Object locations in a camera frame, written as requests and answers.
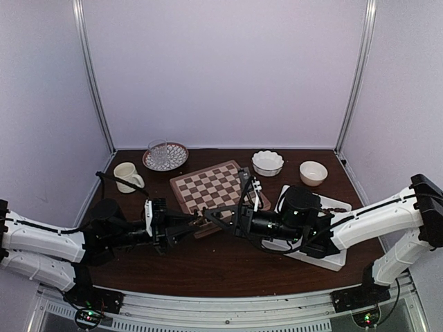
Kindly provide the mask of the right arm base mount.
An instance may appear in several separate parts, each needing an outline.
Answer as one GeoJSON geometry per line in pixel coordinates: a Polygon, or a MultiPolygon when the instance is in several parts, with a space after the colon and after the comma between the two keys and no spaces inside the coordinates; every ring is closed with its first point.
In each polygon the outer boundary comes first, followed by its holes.
{"type": "Polygon", "coordinates": [[[373,328],[381,321],[379,304],[390,299],[385,286],[355,286],[333,291],[332,304],[336,313],[352,312],[354,323],[360,328],[373,328]]]}

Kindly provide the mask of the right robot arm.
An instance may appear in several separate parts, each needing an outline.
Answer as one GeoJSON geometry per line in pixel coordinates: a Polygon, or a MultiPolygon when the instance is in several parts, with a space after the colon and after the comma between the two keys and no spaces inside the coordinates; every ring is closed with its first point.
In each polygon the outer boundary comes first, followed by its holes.
{"type": "Polygon", "coordinates": [[[406,234],[384,256],[365,267],[360,286],[334,291],[335,303],[371,305],[390,297],[390,285],[423,252],[442,247],[442,189],[422,174],[399,193],[357,209],[322,207],[321,196],[305,187],[290,186],[275,211],[258,203],[203,209],[205,219],[256,248],[274,255],[299,253],[319,263],[360,242],[405,229],[406,234]]]}

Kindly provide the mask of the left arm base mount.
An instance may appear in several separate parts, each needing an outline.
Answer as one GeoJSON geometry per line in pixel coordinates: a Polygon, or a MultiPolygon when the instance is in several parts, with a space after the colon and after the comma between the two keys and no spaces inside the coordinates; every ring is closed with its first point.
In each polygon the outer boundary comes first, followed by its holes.
{"type": "Polygon", "coordinates": [[[94,286],[74,286],[68,291],[59,290],[59,293],[74,308],[74,322],[84,331],[97,328],[107,319],[107,313],[119,314],[124,300],[122,292],[94,286]]]}

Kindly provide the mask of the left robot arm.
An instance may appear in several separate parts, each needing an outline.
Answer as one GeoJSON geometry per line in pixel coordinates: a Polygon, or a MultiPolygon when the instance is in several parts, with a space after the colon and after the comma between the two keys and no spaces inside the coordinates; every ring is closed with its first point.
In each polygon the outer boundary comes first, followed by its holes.
{"type": "Polygon", "coordinates": [[[150,245],[163,254],[196,231],[197,217],[156,199],[146,201],[143,219],[129,222],[115,200],[103,199],[91,210],[90,222],[59,228],[27,219],[2,200],[1,267],[57,288],[75,305],[116,313],[122,294],[96,288],[89,268],[110,262],[119,248],[150,245]]]}

